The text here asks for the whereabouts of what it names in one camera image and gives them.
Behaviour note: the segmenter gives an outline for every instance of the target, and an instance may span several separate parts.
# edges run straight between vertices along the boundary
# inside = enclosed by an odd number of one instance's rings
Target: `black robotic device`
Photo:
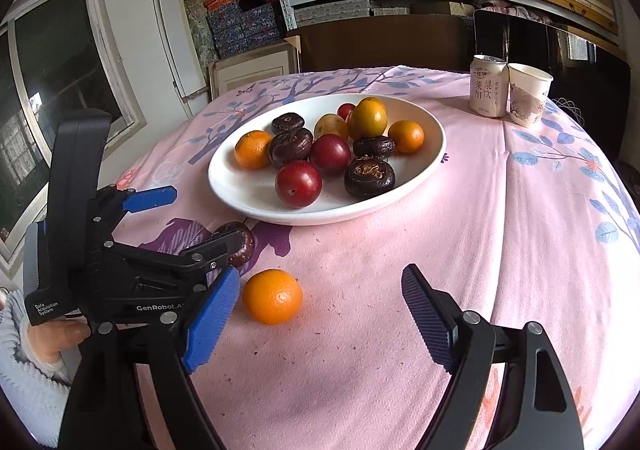
[[[239,233],[213,235],[179,255],[117,243],[124,215],[170,204],[171,187],[97,191],[109,116],[86,110],[60,126],[50,167],[47,218],[30,227],[25,304],[32,324],[82,314],[92,335],[81,345],[63,416],[60,450],[152,450],[135,364],[148,364],[177,450],[223,450],[189,374],[210,356],[238,298],[238,272],[226,266]],[[212,270],[222,270],[207,283]],[[492,364],[506,364],[486,443],[495,450],[581,450],[576,407],[542,326],[522,329],[461,311],[431,289],[413,264],[402,295],[438,364],[452,374],[416,450],[463,450]],[[144,324],[118,329],[117,324]]]

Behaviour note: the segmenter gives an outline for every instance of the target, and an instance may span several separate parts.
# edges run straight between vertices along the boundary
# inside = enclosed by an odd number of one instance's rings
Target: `plate of fruit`
[[[310,97],[230,134],[209,163],[209,184],[226,205],[260,221],[338,223],[415,190],[445,147],[438,120],[404,99]]]

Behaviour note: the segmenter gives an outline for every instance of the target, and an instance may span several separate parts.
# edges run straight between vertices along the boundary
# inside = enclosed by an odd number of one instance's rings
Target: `plate rim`
[[[301,99],[297,99],[295,101],[291,101],[287,104],[281,105],[279,107],[276,108],[272,108],[271,110],[267,110],[266,112],[263,112],[257,116],[255,116],[254,118],[250,119],[249,121],[247,121],[246,123],[244,123],[242,125],[242,127],[248,125],[249,123],[252,123],[253,121],[255,121],[256,119],[261,118],[264,114],[268,113],[268,112],[273,112],[274,110],[277,109],[284,109],[285,107],[292,105],[292,104],[296,104],[299,103],[301,101],[305,101],[305,100],[310,100],[310,99],[316,99],[316,98],[324,98],[326,96],[353,96],[354,92],[346,92],[344,94],[322,94],[321,96],[312,96],[312,97],[304,97]],[[436,125],[438,126],[438,129],[440,130],[440,134],[442,136],[442,145],[440,146],[440,150],[436,153],[433,162],[431,162],[430,165],[427,166],[427,168],[425,168],[424,170],[422,170],[420,173],[418,173],[417,175],[415,175],[412,179],[409,179],[407,182],[405,182],[404,184],[400,185],[398,188],[394,188],[393,190],[386,192],[382,195],[377,195],[376,197],[372,197],[370,199],[364,199],[362,201],[358,201],[356,203],[351,203],[350,205],[345,205],[345,206],[341,206],[339,208],[332,208],[330,210],[316,210],[316,211],[295,211],[295,213],[284,213],[281,211],[263,211],[260,208],[251,208],[251,207],[247,207],[247,206],[243,206],[243,205],[237,205],[237,204],[232,204],[230,203],[227,199],[225,199],[224,197],[222,197],[220,195],[220,193],[218,191],[216,191],[215,188],[215,180],[211,177],[211,170],[212,170],[212,165],[214,163],[214,159],[216,159],[216,156],[218,156],[218,153],[222,151],[222,147],[225,145],[225,143],[229,142],[230,143],[230,139],[231,137],[238,131],[238,130],[234,130],[231,134],[229,134],[229,137],[227,137],[219,146],[218,148],[216,148],[216,151],[213,153],[211,159],[209,160],[209,166],[207,167],[207,180],[209,181],[209,188],[211,189],[211,191],[213,191],[214,195],[219,198],[225,205],[227,205],[229,208],[238,211],[240,213],[244,213],[245,215],[252,217],[254,219],[258,219],[260,221],[266,221],[266,222],[270,222],[272,224],[287,224],[290,225],[291,223],[305,223],[305,224],[293,224],[295,226],[300,225],[300,226],[313,226],[313,225],[321,225],[321,224],[331,224],[331,223],[338,223],[341,221],[348,221],[351,219],[355,219],[357,217],[361,217],[363,215],[365,215],[367,212],[369,213],[373,213],[374,211],[379,210],[380,208],[383,208],[384,206],[391,204],[392,202],[396,202],[399,201],[400,199],[406,197],[409,193],[411,193],[412,191],[415,190],[415,188],[420,185],[422,182],[424,182],[424,180],[427,179],[428,175],[430,174],[431,171],[435,170],[435,167],[437,167],[437,162],[438,159],[440,159],[444,153],[444,150],[446,150],[447,147],[447,135],[446,132],[444,130],[444,126],[442,125],[442,123],[438,120],[438,118],[436,118],[436,116],[433,115],[433,113],[429,112],[427,109],[421,107],[420,105],[418,105],[417,103],[414,103],[412,101],[409,101],[407,99],[402,99],[401,97],[396,97],[396,96],[389,96],[386,94],[366,94],[362,96],[363,99],[364,97],[385,97],[385,98],[391,98],[391,99],[396,99],[396,100],[400,100],[406,104],[409,105],[413,105],[416,106],[417,108],[419,108],[422,112],[427,113],[429,116],[431,116],[431,118],[434,120],[434,122],[436,123]],[[392,201],[388,201],[388,196],[393,194],[393,192],[395,192],[396,190],[399,190],[400,188],[404,187],[405,185],[410,184],[411,182],[415,181],[415,179],[419,179],[417,181],[417,183],[415,183],[414,185],[412,185],[412,188],[409,189],[409,191],[405,192],[403,195],[400,195],[397,199],[392,200]],[[332,214],[335,213],[337,210],[350,210],[350,212],[348,213],[340,213],[340,215],[345,215],[344,218],[338,218],[336,219],[336,217],[333,217],[330,220],[322,220],[320,218],[320,215],[322,216],[326,216],[327,214]]]

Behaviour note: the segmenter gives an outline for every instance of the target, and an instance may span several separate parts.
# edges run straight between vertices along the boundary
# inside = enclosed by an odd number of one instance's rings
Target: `pink tablecloth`
[[[640,222],[603,153],[552,102],[526,130],[471,113],[468,74],[394,67],[259,81],[210,103],[121,177],[120,188],[174,185],[178,200],[127,217],[117,240],[176,253],[244,220],[209,189],[216,147],[259,113],[337,92],[422,105],[443,124],[447,153],[414,193],[366,217],[294,228],[247,221],[258,249],[243,281],[282,268],[298,277],[305,304],[276,327],[238,304],[194,373],[229,450],[415,447],[448,375],[402,300],[410,262],[493,323],[540,321],[574,392],[585,448],[599,448],[640,388],[640,344],[627,337],[640,297]],[[468,448],[482,448],[500,380],[494,366]],[[147,402],[158,444],[170,448]]]

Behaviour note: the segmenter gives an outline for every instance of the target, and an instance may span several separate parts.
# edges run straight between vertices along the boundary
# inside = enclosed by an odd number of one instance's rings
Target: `paper cup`
[[[553,76],[529,65],[509,64],[510,109],[514,123],[532,126],[542,117]]]

